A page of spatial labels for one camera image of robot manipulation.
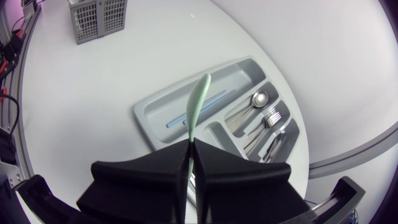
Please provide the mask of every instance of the gray dishwasher basket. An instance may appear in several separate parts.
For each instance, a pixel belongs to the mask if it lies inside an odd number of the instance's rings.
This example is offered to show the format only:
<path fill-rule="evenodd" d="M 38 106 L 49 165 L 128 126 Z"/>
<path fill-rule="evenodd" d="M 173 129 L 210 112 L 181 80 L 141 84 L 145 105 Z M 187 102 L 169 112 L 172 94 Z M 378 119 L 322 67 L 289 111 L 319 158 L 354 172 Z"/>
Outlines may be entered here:
<path fill-rule="evenodd" d="M 77 44 L 124 29 L 127 0 L 69 2 Z"/>

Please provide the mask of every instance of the spoon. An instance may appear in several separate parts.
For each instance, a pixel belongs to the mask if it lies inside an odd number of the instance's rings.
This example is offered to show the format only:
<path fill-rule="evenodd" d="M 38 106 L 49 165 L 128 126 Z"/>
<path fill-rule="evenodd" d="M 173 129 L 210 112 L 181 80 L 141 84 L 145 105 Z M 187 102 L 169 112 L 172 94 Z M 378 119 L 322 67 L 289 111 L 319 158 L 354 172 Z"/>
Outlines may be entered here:
<path fill-rule="evenodd" d="M 202 76 L 199 81 L 193 87 L 191 95 L 189 96 L 187 103 L 187 127 L 188 127 L 188 140 L 190 143 L 193 142 L 193 130 L 197 124 L 201 105 L 203 104 L 207 90 L 209 89 L 211 76 L 206 74 Z M 188 181 L 191 180 L 192 184 L 195 185 L 195 179 L 191 178 L 193 169 L 193 158 L 192 154 L 189 158 L 189 171 Z"/>
<path fill-rule="evenodd" d="M 229 117 L 225 120 L 225 123 L 232 133 L 239 129 L 239 127 L 243 124 L 244 120 L 248 116 L 251 110 L 254 108 L 262 108 L 268 102 L 268 93 L 265 91 L 257 91 L 251 97 L 251 105 L 243 110 L 237 112 L 236 114 Z"/>

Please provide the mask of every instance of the white table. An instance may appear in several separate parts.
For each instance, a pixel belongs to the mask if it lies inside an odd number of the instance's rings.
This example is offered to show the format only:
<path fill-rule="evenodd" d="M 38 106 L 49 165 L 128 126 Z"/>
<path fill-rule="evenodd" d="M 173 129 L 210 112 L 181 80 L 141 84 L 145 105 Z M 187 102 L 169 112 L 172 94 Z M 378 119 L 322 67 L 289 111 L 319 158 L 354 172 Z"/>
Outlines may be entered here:
<path fill-rule="evenodd" d="M 77 45 L 68 4 L 47 0 L 29 45 L 22 117 L 35 174 L 77 208 L 95 161 L 126 161 L 152 152 L 134 120 L 139 100 L 230 60 L 252 55 L 300 128 L 289 182 L 304 197 L 308 144 L 285 79 L 253 39 L 210 1 L 129 1 L 125 29 Z M 187 203 L 187 222 L 196 222 Z"/>

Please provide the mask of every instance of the metal spoon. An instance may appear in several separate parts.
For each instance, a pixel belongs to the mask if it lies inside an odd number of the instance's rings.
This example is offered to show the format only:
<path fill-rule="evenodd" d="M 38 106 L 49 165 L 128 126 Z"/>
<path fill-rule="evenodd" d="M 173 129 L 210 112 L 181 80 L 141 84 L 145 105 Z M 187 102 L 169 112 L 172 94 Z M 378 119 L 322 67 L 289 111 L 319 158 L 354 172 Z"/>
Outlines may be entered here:
<path fill-rule="evenodd" d="M 251 110 L 254 108 L 262 108 L 268 102 L 268 93 L 265 91 L 257 91 L 251 97 L 251 105 L 243 110 L 237 112 L 231 117 L 225 120 L 225 123 L 232 133 L 239 129 L 239 127 L 243 124 L 244 120 L 248 116 Z"/>

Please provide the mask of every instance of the silverware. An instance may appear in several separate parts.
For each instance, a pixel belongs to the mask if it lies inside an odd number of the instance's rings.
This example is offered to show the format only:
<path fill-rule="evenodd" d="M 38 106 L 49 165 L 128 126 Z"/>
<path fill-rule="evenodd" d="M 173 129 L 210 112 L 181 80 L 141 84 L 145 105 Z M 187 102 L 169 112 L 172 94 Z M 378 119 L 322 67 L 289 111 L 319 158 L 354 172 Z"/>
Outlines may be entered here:
<path fill-rule="evenodd" d="M 251 97 L 251 104 L 247 108 L 237 112 L 225 120 L 226 126 L 231 133 L 234 133 L 243 124 L 248 114 L 254 108 L 262 108 L 268 102 L 268 93 L 265 91 L 257 91 Z"/>
<path fill-rule="evenodd" d="M 253 147 L 260 141 L 261 136 L 265 133 L 265 131 L 271 127 L 273 127 L 282 117 L 279 112 L 276 112 L 275 108 L 269 111 L 270 113 L 262 118 L 261 124 L 255 128 L 250 134 L 248 134 L 248 138 L 244 142 L 243 151 L 246 155 L 253 149 Z"/>
<path fill-rule="evenodd" d="M 262 158 L 264 162 L 270 162 L 273 158 L 275 153 L 278 152 L 279 148 L 282 145 L 283 138 L 285 136 L 285 130 L 282 130 L 272 141 L 271 146 L 268 148 L 266 155 Z"/>

